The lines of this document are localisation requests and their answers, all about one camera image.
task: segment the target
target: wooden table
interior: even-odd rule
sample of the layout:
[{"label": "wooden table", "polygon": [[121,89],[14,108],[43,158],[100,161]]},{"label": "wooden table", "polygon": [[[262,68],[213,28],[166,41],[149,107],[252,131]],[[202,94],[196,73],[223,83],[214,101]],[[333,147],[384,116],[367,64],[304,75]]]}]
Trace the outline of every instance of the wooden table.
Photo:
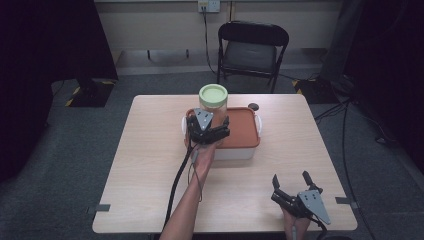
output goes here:
[{"label": "wooden table", "polygon": [[[329,230],[354,230],[350,205],[321,135],[302,95],[229,95],[229,107],[257,103],[263,122],[261,143],[250,160],[215,161],[200,203],[195,232],[283,231],[280,207],[270,198],[272,177],[290,195],[307,189],[302,172],[324,189]],[[197,95],[143,95],[134,98],[97,212],[97,233],[159,233],[172,183],[186,153],[181,119],[198,106]],[[187,186],[187,169],[174,208]],[[320,230],[311,224],[310,230]]]}]

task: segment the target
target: small black object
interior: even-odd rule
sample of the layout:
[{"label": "small black object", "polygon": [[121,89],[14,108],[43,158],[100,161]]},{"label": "small black object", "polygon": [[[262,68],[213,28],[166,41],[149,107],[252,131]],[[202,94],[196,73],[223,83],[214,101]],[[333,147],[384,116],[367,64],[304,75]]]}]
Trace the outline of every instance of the small black object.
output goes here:
[{"label": "small black object", "polygon": [[94,214],[96,212],[109,212],[110,204],[99,204],[95,207],[88,207],[87,214]]},{"label": "small black object", "polygon": [[111,81],[78,81],[80,88],[66,103],[68,107],[105,107],[115,84]]},{"label": "small black object", "polygon": [[253,111],[258,111],[259,110],[259,105],[256,103],[250,103],[249,105],[247,105],[248,108],[252,109]]}]

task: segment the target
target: wire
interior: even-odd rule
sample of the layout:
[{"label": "wire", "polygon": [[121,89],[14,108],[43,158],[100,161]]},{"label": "wire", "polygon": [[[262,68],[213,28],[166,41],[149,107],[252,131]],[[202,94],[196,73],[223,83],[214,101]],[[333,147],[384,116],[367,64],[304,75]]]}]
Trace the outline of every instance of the wire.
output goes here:
[{"label": "wire", "polygon": [[336,106],[326,110],[325,112],[321,113],[320,115],[318,115],[317,117],[315,117],[315,121],[318,121],[317,124],[321,123],[321,120],[323,118],[326,117],[332,117],[332,116],[336,116],[337,114],[339,114],[340,112],[342,112],[343,110],[346,109],[345,104],[348,103],[350,101],[350,99],[347,99],[343,102],[340,102],[339,104],[337,104]]},{"label": "wire", "polygon": [[285,77],[285,78],[288,78],[288,79],[291,79],[291,80],[311,81],[311,80],[315,79],[316,77],[318,77],[319,76],[319,73],[318,72],[312,73],[308,78],[297,78],[297,77],[292,77],[292,76],[284,75],[284,74],[281,74],[281,73],[279,73],[278,75],[279,76],[282,76],[282,77]]},{"label": "wire", "polygon": [[322,229],[321,233],[318,235],[317,240],[324,239],[325,235],[327,235],[327,227],[318,219],[318,217],[315,215],[317,219],[314,219],[312,216],[308,217],[309,220],[312,222],[318,224],[318,226]]},{"label": "wire", "polygon": [[[344,117],[343,117],[343,130],[342,130],[342,159],[343,159],[343,167],[344,167],[344,171],[345,171],[345,174],[346,174],[346,179],[347,179],[347,184],[348,184],[348,186],[349,186],[349,190],[350,190],[350,192],[351,192],[351,194],[352,194],[352,198],[353,198],[353,201],[355,202],[355,203],[358,203],[358,200],[357,200],[357,198],[356,198],[356,195],[355,195],[355,193],[353,192],[353,187],[352,187],[352,183],[350,182],[350,177],[349,177],[349,171],[347,170],[347,165],[346,165],[346,149],[345,149],[345,139],[346,139],[346,117],[347,117],[347,111],[348,111],[348,108],[349,108],[349,102],[347,102],[347,104],[346,104],[346,110],[345,110],[345,113],[344,113]],[[367,228],[367,230],[368,230],[368,232],[370,233],[370,235],[371,235],[371,238],[372,239],[376,239],[375,238],[375,236],[374,236],[374,234],[373,234],[373,232],[371,231],[371,228],[370,228],[370,226],[369,226],[369,224],[368,224],[368,221],[367,221],[367,219],[365,218],[365,216],[364,216],[364,213],[362,212],[362,209],[361,209],[361,207],[359,206],[359,204],[358,204],[358,211],[359,211],[359,214],[361,215],[361,218],[362,218],[362,220],[364,221],[364,223],[365,223],[365,227]]]},{"label": "wire", "polygon": [[319,60],[320,60],[320,62],[321,63],[324,63],[325,62],[325,58],[327,57],[327,55],[328,55],[328,50],[327,49],[325,49],[325,51],[321,54],[321,55],[319,55]]},{"label": "wire", "polygon": [[60,87],[53,93],[53,97],[56,96],[56,94],[58,94],[60,92],[60,90],[62,90],[63,85],[65,84],[65,80],[62,80],[62,84],[60,85]]},{"label": "wire", "polygon": [[191,136],[189,134],[188,144],[187,144],[187,153],[184,157],[183,162],[181,163],[180,169],[178,169],[177,175],[175,176],[175,179],[174,179],[174,183],[172,184],[171,194],[169,196],[169,201],[168,201],[168,209],[166,211],[165,223],[163,225],[163,228],[165,228],[169,218],[171,217],[172,203],[174,202],[175,190],[177,189],[177,185],[180,180],[181,174],[183,173],[183,170],[185,166],[187,165],[188,158],[190,157],[190,154],[193,151],[193,149],[194,147],[191,146]]},{"label": "wire", "polygon": [[191,170],[191,168],[192,168],[192,167],[193,167],[193,170],[194,170],[194,175],[195,175],[195,176],[196,176],[196,178],[197,178],[197,184],[199,185],[199,190],[200,190],[200,200],[199,200],[199,202],[201,202],[201,201],[203,200],[203,188],[202,188],[202,184],[201,184],[201,182],[200,182],[199,175],[197,175],[196,168],[194,167],[194,162],[192,162],[192,163],[190,164],[190,168],[188,169],[187,184],[190,184],[190,170]]},{"label": "wire", "polygon": [[208,47],[208,24],[206,23],[206,10],[202,7],[202,14],[203,14],[203,20],[205,22],[205,43],[206,43],[206,61],[208,62],[208,66],[213,72],[213,74],[216,75],[216,72],[212,69],[211,61],[209,58],[209,47]]},{"label": "wire", "polygon": [[230,21],[233,21],[233,16],[232,16],[233,11],[232,11],[232,9],[233,9],[233,1],[230,2]]},{"label": "wire", "polygon": [[360,114],[358,112],[355,112],[352,109],[349,109],[349,111],[351,113],[353,113],[353,114],[356,114],[356,115],[358,115],[358,116],[360,116],[360,117],[362,117],[362,118],[364,118],[364,119],[366,119],[366,120],[374,123],[380,129],[380,132],[381,132],[381,134],[383,134],[383,136],[384,136],[385,139],[389,140],[390,142],[396,142],[396,139],[392,139],[389,136],[387,136],[387,134],[384,132],[383,127],[377,121],[373,120],[372,118],[366,117],[366,116],[364,116],[364,115],[362,115],[362,114]]}]

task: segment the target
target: robotic hand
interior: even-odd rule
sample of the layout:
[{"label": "robotic hand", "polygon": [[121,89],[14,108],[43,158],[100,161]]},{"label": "robotic hand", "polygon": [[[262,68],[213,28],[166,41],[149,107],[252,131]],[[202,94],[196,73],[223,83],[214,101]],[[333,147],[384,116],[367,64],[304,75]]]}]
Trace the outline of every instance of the robotic hand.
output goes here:
[{"label": "robotic hand", "polygon": [[312,219],[312,215],[315,215],[329,225],[331,221],[321,199],[322,188],[317,187],[315,183],[312,182],[307,171],[304,171],[302,175],[309,189],[299,192],[296,197],[290,196],[280,190],[280,183],[278,182],[277,175],[274,175],[272,179],[274,193],[271,199],[297,218],[314,220]]},{"label": "robotic hand", "polygon": [[221,126],[211,128],[213,113],[194,109],[195,115],[187,117],[187,129],[191,140],[198,144],[211,144],[230,135],[228,116]]}]

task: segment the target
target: hand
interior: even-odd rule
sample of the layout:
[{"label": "hand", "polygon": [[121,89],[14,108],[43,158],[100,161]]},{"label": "hand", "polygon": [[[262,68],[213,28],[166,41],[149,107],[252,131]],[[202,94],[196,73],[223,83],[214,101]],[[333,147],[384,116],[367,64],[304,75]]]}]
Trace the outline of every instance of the hand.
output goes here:
[{"label": "hand", "polygon": [[[287,210],[281,208],[284,214],[284,232],[287,240],[303,240],[311,220],[307,218],[296,218]],[[296,239],[293,239],[293,226],[296,227]]]}]

